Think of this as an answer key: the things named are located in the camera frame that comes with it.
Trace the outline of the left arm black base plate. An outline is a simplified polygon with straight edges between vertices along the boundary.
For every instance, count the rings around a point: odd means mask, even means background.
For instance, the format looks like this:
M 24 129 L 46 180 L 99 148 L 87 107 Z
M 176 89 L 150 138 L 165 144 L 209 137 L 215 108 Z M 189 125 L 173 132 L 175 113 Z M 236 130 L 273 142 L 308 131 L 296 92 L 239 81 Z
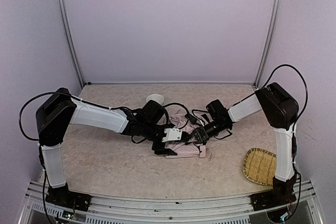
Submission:
M 46 201 L 56 206 L 87 212 L 90 206 L 91 196 L 73 191 L 64 194 L 48 193 Z

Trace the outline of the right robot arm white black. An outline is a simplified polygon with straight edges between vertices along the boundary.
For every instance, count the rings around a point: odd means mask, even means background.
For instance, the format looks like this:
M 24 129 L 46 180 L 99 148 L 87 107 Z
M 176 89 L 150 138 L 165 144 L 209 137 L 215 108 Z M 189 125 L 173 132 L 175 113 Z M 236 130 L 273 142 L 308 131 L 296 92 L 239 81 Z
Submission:
M 212 121 L 193 130 L 191 136 L 197 142 L 206 142 L 233 124 L 262 111 L 272 127 L 276 139 L 276 170 L 272 179 L 271 196 L 279 200 L 293 194 L 296 172 L 296 122 L 299 106 L 297 101 L 278 83 L 256 90 L 253 94 L 225 108 L 220 100 L 206 106 Z

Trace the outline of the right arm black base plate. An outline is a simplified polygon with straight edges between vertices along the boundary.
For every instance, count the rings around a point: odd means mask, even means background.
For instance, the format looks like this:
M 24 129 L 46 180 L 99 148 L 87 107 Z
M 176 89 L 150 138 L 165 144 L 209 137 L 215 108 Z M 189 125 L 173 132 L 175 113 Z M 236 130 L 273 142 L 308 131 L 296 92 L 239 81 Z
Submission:
M 273 190 L 252 194 L 250 198 L 254 211 L 278 207 L 296 201 L 294 193 L 276 195 Z

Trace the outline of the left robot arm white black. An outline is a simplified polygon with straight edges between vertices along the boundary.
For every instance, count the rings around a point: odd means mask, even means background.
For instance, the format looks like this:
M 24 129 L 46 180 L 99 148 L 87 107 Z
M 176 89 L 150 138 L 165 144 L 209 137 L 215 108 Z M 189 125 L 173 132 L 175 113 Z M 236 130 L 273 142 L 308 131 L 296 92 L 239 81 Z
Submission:
M 143 108 L 107 107 L 85 101 L 71 95 L 66 88 L 49 93 L 36 112 L 39 151 L 46 172 L 49 189 L 68 194 L 68 186 L 62 164 L 61 144 L 70 125 L 84 125 L 105 129 L 126 136 L 140 136 L 152 142 L 156 155 L 175 155 L 165 147 L 166 142 L 179 141 L 182 131 L 172 124 L 159 125 L 166 109 L 150 100 Z

